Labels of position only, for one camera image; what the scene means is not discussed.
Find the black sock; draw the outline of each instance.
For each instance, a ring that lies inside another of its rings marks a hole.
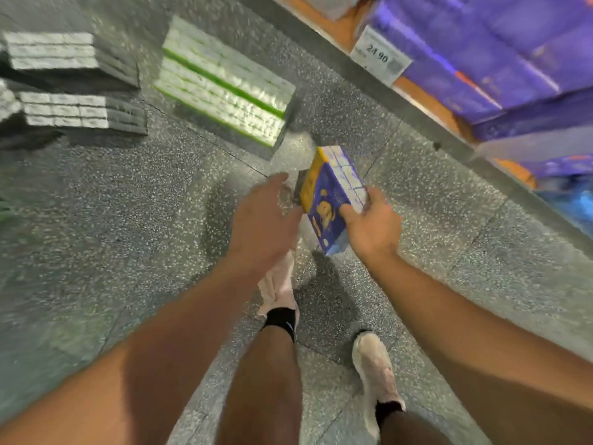
[[[388,401],[387,403],[375,404],[375,418],[376,423],[379,425],[379,429],[383,426],[383,422],[393,412],[403,412],[402,405],[397,401]]]
[[[295,323],[297,322],[297,311],[288,307],[277,307],[267,313],[266,326],[279,326],[291,335],[292,342],[295,341]]]

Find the leg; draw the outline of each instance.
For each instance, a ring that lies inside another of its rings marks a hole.
[[[299,311],[289,252],[260,283],[266,324],[243,356],[226,397],[217,445],[298,445],[302,385],[294,335]]]
[[[379,337],[361,333],[352,349],[354,366],[365,389],[364,418],[383,445],[450,445],[448,438],[421,417],[406,412],[397,393],[389,353]]]

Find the floor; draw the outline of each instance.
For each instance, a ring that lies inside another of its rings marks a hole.
[[[148,112],[150,134],[133,144],[112,139],[88,148],[61,139],[34,153],[0,155],[0,191],[18,213],[0,227],[0,422],[207,272],[225,252],[238,200],[275,171],[294,178],[306,168],[311,137],[344,146],[365,181],[389,195],[404,217],[406,259],[593,360],[589,259],[235,0],[27,3],[0,0],[0,26],[93,28],[136,57],[143,89],[135,103]],[[196,127],[151,88],[171,13],[297,86],[301,109],[271,162]],[[302,444],[372,443],[349,360],[362,328],[389,347],[411,410],[455,444],[488,443],[352,252],[326,259],[304,239],[295,284]],[[232,370],[261,325],[256,308],[257,298],[170,444],[212,442]]]

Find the price tag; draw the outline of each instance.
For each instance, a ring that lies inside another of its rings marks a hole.
[[[388,86],[392,86],[412,62],[369,25],[362,31],[350,58]]]

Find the white shoe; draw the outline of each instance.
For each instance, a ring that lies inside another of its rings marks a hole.
[[[277,307],[294,309],[296,311],[296,329],[300,312],[292,290],[291,278],[294,266],[295,254],[293,250],[290,250],[257,284],[263,298],[263,305],[259,308],[257,315],[267,317],[267,313]]]
[[[375,417],[376,403],[397,401],[402,405],[402,410],[406,410],[404,400],[397,393],[389,353],[375,333],[365,331],[354,340],[352,361],[365,389],[363,405],[365,425],[369,433],[379,440],[379,425]]]

